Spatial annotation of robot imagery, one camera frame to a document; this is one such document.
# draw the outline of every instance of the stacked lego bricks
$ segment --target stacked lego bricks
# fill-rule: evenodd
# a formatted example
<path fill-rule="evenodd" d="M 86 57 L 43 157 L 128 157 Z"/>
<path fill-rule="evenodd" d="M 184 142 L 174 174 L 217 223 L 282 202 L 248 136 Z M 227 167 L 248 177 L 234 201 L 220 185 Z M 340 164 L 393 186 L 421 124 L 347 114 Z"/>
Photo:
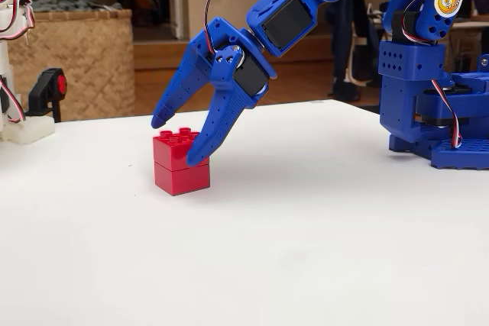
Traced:
<path fill-rule="evenodd" d="M 171 195 L 210 187 L 209 158 L 197 166 L 186 164 L 186 154 L 198 132 L 188 127 L 178 133 L 161 131 L 153 138 L 154 183 Z"/>

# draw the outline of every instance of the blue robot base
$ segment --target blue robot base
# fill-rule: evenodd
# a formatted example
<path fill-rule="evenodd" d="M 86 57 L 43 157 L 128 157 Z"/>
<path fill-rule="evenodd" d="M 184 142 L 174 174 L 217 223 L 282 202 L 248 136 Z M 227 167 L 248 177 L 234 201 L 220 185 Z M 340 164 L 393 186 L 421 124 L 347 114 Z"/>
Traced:
<path fill-rule="evenodd" d="M 409 143 L 393 135 L 389 138 L 393 152 L 411 152 L 428 160 L 437 169 L 489 169 L 489 140 L 466 139 L 456 150 L 450 140 L 423 140 Z"/>

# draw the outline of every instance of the blue robotic arm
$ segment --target blue robotic arm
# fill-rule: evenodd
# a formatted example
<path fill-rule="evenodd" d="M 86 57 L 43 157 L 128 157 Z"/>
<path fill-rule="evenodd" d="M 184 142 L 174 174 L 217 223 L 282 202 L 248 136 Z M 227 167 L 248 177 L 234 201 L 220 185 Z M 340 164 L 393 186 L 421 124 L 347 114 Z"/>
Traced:
<path fill-rule="evenodd" d="M 265 96 L 268 81 L 277 77 L 263 55 L 283 56 L 317 25 L 318 7 L 338 0 L 259 0 L 248 12 L 249 30 L 237 30 L 215 18 L 191 40 L 179 68 L 158 102 L 151 125 L 170 120 L 205 84 L 215 89 L 206 122 L 187 154 L 199 164 L 217 150 L 245 108 Z"/>

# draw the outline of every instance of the wicker planter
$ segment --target wicker planter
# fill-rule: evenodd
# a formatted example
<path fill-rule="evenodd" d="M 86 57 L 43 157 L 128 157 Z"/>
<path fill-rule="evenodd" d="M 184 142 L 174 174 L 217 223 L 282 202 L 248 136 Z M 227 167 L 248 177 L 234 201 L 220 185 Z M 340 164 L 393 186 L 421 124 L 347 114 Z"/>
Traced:
<path fill-rule="evenodd" d="M 134 52 L 130 11 L 36 13 L 36 28 L 9 44 L 15 89 L 27 94 L 40 72 L 63 68 L 68 93 L 62 119 L 134 114 Z"/>

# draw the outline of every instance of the white robot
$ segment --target white robot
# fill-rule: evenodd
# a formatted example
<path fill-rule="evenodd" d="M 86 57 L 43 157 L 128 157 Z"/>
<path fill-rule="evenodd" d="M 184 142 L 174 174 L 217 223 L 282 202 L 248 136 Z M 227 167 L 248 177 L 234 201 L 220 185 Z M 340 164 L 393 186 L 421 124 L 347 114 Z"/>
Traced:
<path fill-rule="evenodd" d="M 35 27 L 31 3 L 0 0 L 0 140 L 17 144 L 29 144 L 54 132 L 52 117 L 26 117 L 15 94 L 14 73 L 8 60 L 7 42 L 19 37 L 28 40 L 28 31 Z"/>

